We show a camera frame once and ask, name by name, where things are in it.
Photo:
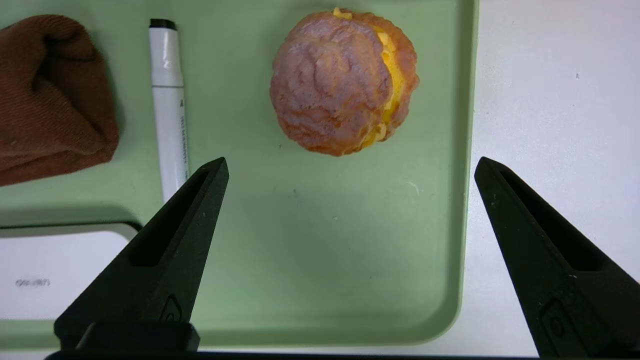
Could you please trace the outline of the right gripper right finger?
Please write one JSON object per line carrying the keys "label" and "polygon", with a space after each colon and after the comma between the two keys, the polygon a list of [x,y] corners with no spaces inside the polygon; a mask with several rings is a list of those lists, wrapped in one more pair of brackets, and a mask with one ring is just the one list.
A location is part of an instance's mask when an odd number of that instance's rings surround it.
{"label": "right gripper right finger", "polygon": [[538,356],[638,358],[638,281],[504,164],[474,180]]}

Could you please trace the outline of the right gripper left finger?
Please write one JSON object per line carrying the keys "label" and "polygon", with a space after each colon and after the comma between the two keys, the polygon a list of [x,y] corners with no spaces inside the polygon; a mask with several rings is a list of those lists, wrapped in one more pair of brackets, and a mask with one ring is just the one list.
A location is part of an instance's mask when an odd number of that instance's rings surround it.
{"label": "right gripper left finger", "polygon": [[54,322],[62,351],[196,351],[190,319],[229,182],[207,162]]}

